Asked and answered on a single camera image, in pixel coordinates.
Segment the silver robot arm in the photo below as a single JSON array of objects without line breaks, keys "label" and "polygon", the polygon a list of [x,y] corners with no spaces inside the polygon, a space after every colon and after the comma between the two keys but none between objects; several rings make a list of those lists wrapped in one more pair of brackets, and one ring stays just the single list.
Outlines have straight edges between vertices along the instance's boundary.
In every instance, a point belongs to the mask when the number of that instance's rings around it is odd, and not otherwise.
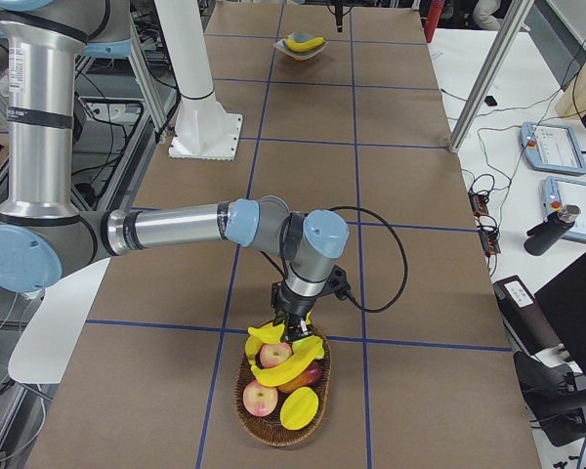
[{"label": "silver robot arm", "polygon": [[228,240],[278,256],[272,287],[277,341],[312,333],[315,301],[336,290],[349,237],[331,210],[291,211],[278,197],[241,198],[152,212],[109,210],[118,184],[143,161],[112,146],[102,164],[103,199],[77,208],[72,195],[75,63],[78,57],[137,60],[140,44],[126,1],[0,1],[9,45],[9,193],[0,204],[0,286],[24,293],[99,260],[133,250]]}]

